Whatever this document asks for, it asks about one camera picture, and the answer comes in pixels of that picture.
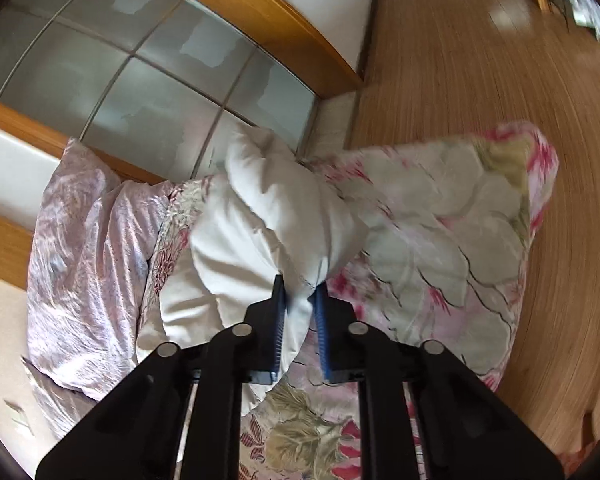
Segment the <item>beige puffer down jacket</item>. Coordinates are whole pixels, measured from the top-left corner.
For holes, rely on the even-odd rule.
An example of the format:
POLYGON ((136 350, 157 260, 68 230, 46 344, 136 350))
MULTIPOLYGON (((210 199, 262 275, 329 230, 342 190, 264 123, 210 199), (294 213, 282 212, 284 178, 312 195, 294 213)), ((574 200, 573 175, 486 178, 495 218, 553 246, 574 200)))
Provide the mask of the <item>beige puffer down jacket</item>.
POLYGON ((179 185, 152 255, 135 343, 143 360, 159 344, 209 341, 270 298, 287 294, 280 376, 327 419, 355 416, 352 387, 324 385, 310 333, 309 296, 362 249, 366 225, 268 129, 236 126, 224 167, 179 185))

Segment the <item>floral quilted bedspread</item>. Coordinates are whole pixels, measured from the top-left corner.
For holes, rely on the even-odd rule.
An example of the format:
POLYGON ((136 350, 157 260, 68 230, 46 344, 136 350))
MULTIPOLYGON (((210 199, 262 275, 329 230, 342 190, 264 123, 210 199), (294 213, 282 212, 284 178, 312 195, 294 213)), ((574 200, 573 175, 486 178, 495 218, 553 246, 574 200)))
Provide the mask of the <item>floral quilted bedspread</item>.
MULTIPOLYGON (((439 341, 490 390, 498 388, 558 169, 539 130, 513 124, 483 136, 294 159, 367 228, 362 249, 320 285, 391 340, 415 347, 439 341)), ((324 385, 352 387, 358 399, 357 385, 325 379, 313 313, 310 333, 324 385)), ((242 389, 239 477, 361 478, 360 408, 327 419, 287 382, 279 376, 272 386, 242 389)))

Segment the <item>lilac crinkled pillow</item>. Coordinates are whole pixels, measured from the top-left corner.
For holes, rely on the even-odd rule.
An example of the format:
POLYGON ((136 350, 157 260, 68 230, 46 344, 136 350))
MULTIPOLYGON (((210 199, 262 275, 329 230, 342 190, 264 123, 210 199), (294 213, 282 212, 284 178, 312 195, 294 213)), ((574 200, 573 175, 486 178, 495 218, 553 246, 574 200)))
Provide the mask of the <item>lilac crinkled pillow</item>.
POLYGON ((56 439, 136 365, 140 304, 171 190, 121 180, 77 140, 46 185, 28 265, 23 366, 56 439))

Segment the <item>frosted glass wardrobe door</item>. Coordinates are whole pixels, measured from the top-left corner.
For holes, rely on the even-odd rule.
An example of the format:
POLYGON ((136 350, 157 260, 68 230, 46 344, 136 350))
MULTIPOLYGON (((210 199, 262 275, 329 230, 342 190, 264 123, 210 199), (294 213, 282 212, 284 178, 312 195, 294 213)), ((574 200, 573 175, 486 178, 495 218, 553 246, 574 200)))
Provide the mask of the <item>frosted glass wardrobe door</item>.
POLYGON ((241 125, 300 148, 316 97, 195 0, 4 0, 0 103, 181 181, 218 171, 241 125))

